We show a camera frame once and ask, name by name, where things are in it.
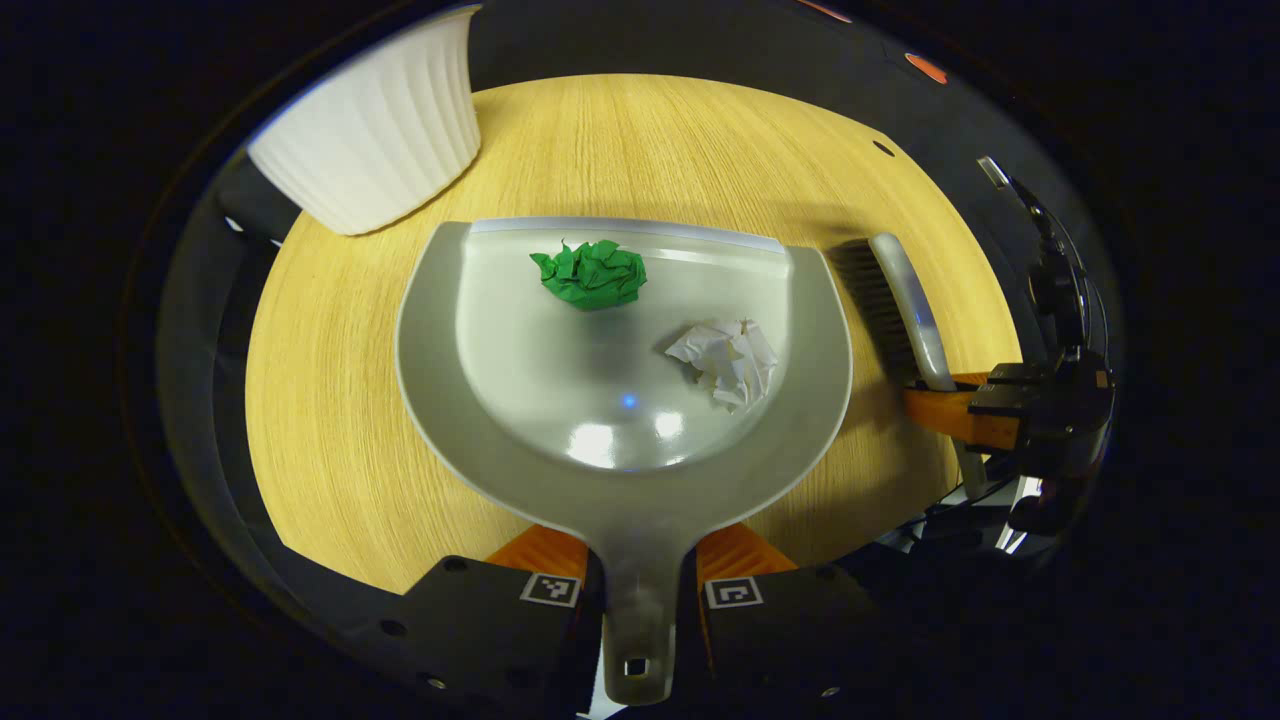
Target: green crumpled paper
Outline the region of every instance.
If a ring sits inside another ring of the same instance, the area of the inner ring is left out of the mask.
[[[570,250],[561,241],[561,251],[552,258],[545,252],[530,255],[543,270],[543,287],[580,310],[600,310],[640,297],[645,283],[644,259],[635,252],[618,250],[618,243],[602,240],[584,242]]]

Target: dark background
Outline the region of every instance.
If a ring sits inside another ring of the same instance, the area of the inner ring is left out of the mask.
[[[18,322],[3,702],[32,715],[411,711],[388,682],[206,580],[216,569],[196,566],[134,479],[111,359],[129,256],[166,182],[241,97],[374,5],[6,8],[20,132],[5,155],[22,164],[5,202]],[[1088,689],[1070,710],[1262,711],[1276,670],[1260,551],[1274,473],[1256,462],[1275,427],[1258,398],[1276,254],[1274,211],[1253,199],[1274,202],[1277,183],[1261,4],[831,5],[1009,106],[1106,205],[1129,421],[1059,588],[1074,607],[1053,635],[1073,638],[1059,671]],[[797,50],[795,72],[804,60]]]

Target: white crumpled paper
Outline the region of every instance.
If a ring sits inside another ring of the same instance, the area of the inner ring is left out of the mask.
[[[710,388],[712,397],[731,413],[764,397],[778,366],[778,356],[754,320],[694,325],[667,355],[701,370],[698,384]]]

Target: wooden table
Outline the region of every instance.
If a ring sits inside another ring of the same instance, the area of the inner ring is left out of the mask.
[[[253,469],[280,538],[321,565],[404,592],[442,555],[483,559],[529,527],[454,478],[401,402],[396,315],[445,220],[643,218],[819,249],[888,231],[920,274],[952,372],[1020,360],[973,234],[876,129],[780,95],[658,76],[527,82],[475,104],[484,145],[453,186],[360,237],[302,214],[262,291],[246,379]],[[867,543],[957,483],[951,443],[906,421],[844,301],[854,342],[845,427],[808,478],[748,520],[801,565]]]

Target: hole in dustpan handle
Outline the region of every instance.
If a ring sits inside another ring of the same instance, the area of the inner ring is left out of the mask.
[[[604,691],[613,702],[652,705],[671,694],[681,557],[612,571],[605,564]]]

